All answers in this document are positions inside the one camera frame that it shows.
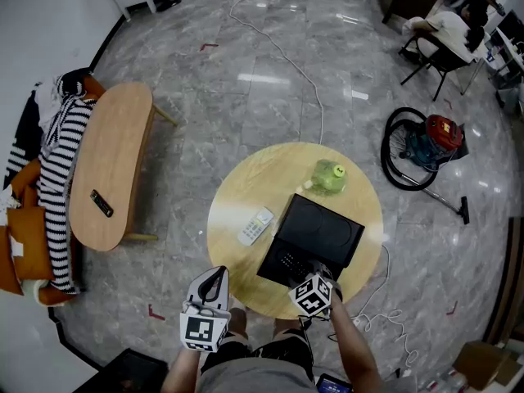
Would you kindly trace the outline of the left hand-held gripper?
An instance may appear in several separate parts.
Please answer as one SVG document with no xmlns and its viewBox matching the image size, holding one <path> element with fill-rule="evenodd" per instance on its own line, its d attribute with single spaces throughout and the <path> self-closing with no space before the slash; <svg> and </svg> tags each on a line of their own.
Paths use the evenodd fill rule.
<svg viewBox="0 0 524 393">
<path fill-rule="evenodd" d="M 189 285 L 179 316 L 180 340 L 189 350 L 217 352 L 228 331 L 229 274 L 225 266 L 208 269 Z"/>
</svg>

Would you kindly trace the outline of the black box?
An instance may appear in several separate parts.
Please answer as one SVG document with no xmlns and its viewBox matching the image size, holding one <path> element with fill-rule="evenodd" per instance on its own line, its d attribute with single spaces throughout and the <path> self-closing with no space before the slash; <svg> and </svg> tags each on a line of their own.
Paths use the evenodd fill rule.
<svg viewBox="0 0 524 393">
<path fill-rule="evenodd" d="M 282 222 L 257 275 L 289 287 L 288 276 L 278 263 L 280 250 L 307 260 L 319 261 L 338 279 L 347 268 L 365 227 L 298 194 L 291 198 Z"/>
</svg>

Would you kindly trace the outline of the white remote control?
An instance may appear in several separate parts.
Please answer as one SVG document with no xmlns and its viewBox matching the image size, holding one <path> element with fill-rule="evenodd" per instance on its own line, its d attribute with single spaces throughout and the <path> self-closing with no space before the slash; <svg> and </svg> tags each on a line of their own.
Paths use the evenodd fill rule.
<svg viewBox="0 0 524 393">
<path fill-rule="evenodd" d="M 243 246 L 251 246 L 273 221 L 274 214 L 267 208 L 262 208 L 254 215 L 237 235 Z"/>
</svg>

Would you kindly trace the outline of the black remote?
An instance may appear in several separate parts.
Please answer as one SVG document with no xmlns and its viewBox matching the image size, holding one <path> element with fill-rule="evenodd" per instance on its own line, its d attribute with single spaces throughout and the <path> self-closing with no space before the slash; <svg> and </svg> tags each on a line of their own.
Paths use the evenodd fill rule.
<svg viewBox="0 0 524 393">
<path fill-rule="evenodd" d="M 113 208 L 107 203 L 107 201 L 98 193 L 97 190 L 93 189 L 90 194 L 91 199 L 100 211 L 107 217 L 110 218 L 114 214 Z"/>
</svg>

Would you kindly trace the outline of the person's left forearm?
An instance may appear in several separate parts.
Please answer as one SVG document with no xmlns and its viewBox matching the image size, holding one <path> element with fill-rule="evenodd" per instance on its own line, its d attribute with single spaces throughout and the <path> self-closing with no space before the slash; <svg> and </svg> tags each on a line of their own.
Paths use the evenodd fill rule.
<svg viewBox="0 0 524 393">
<path fill-rule="evenodd" d="M 195 393 L 201 352 L 182 348 L 169 370 L 160 393 Z"/>
</svg>

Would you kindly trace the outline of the cardboard box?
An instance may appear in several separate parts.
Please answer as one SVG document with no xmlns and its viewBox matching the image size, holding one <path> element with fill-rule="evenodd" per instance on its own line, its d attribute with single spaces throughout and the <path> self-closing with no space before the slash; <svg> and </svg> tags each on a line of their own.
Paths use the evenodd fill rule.
<svg viewBox="0 0 524 393">
<path fill-rule="evenodd" d="M 469 387 L 483 391 L 495 382 L 508 386 L 524 370 L 524 364 L 518 360 L 517 353 L 511 350 L 470 341 L 463 345 L 452 367 L 466 377 Z"/>
</svg>

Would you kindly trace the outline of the person's right leg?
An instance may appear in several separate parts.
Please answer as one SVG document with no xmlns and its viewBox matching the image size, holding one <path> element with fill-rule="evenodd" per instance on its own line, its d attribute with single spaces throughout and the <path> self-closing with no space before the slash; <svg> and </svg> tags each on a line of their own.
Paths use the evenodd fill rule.
<svg viewBox="0 0 524 393">
<path fill-rule="evenodd" d="M 298 319 L 280 319 L 276 318 L 273 325 L 273 340 L 284 340 L 290 337 L 298 337 L 305 340 L 303 328 Z"/>
</svg>

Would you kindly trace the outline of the person's black shorts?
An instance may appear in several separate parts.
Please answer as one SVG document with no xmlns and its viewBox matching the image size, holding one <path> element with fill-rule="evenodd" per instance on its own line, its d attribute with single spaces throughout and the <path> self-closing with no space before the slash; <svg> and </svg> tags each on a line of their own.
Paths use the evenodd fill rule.
<svg viewBox="0 0 524 393">
<path fill-rule="evenodd" d="M 247 338 L 228 331 L 218 350 L 210 353 L 201 368 L 201 374 L 239 359 L 270 359 L 294 364 L 305 371 L 307 378 L 314 381 L 313 356 L 302 329 L 286 329 L 279 332 L 270 343 L 253 349 Z"/>
</svg>

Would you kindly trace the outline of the green plastic bottle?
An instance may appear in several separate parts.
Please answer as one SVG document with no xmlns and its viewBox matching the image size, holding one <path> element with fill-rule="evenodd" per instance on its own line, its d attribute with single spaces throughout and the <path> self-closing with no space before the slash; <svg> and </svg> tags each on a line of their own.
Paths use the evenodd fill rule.
<svg viewBox="0 0 524 393">
<path fill-rule="evenodd" d="M 331 160 L 318 160 L 309 180 L 305 181 L 305 190 L 320 195 L 331 196 L 343 192 L 346 188 L 346 168 Z"/>
</svg>

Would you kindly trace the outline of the person's grey shirt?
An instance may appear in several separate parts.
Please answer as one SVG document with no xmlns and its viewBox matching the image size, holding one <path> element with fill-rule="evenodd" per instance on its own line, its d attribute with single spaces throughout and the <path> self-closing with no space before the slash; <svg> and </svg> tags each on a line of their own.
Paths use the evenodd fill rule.
<svg viewBox="0 0 524 393">
<path fill-rule="evenodd" d="M 205 370 L 196 393 L 318 393 L 305 370 L 283 360 L 235 359 Z"/>
</svg>

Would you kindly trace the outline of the red vacuum cleaner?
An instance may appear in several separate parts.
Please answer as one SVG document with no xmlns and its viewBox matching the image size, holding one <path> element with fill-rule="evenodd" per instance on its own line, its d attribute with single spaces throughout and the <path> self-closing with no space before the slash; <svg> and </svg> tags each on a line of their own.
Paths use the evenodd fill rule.
<svg viewBox="0 0 524 393">
<path fill-rule="evenodd" d="M 429 172 L 469 154 L 463 125 L 441 115 L 430 115 L 408 127 L 404 157 Z"/>
</svg>

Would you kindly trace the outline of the brown wooden platform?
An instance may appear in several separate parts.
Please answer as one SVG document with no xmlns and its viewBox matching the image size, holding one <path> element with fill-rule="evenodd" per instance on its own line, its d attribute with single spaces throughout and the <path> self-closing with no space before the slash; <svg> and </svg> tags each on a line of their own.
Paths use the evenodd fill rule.
<svg viewBox="0 0 524 393">
<path fill-rule="evenodd" d="M 524 325 L 524 217 L 510 217 L 503 272 L 495 305 L 482 340 L 507 341 Z"/>
</svg>

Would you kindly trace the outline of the large orange cushion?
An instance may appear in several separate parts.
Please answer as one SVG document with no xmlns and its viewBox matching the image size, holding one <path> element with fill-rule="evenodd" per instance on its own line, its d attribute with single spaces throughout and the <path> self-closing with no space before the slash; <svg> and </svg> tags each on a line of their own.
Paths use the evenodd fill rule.
<svg viewBox="0 0 524 393">
<path fill-rule="evenodd" d="M 23 255 L 14 257 L 20 280 L 54 279 L 44 218 L 45 209 L 41 206 L 7 210 L 9 232 L 23 246 Z"/>
</svg>

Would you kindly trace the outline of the small orange cushion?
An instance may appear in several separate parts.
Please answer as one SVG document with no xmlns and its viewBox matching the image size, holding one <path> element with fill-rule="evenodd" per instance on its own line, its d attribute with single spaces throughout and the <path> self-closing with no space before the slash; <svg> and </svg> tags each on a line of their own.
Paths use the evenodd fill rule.
<svg viewBox="0 0 524 393">
<path fill-rule="evenodd" d="M 41 165 L 38 159 L 28 163 L 17 175 L 11 180 L 11 189 L 13 196 L 20 200 L 26 187 L 34 184 L 40 176 Z"/>
</svg>

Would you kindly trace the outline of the dark blanket with white stripes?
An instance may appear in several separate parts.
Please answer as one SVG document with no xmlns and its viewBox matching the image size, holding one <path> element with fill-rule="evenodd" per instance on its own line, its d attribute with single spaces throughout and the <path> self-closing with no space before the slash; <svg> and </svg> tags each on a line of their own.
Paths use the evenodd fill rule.
<svg viewBox="0 0 524 393">
<path fill-rule="evenodd" d="M 6 188 L 13 178 L 32 160 L 38 157 L 43 131 L 38 125 L 40 116 L 35 101 L 34 89 L 24 107 L 16 129 L 11 150 L 7 159 L 7 170 L 3 187 Z"/>
</svg>

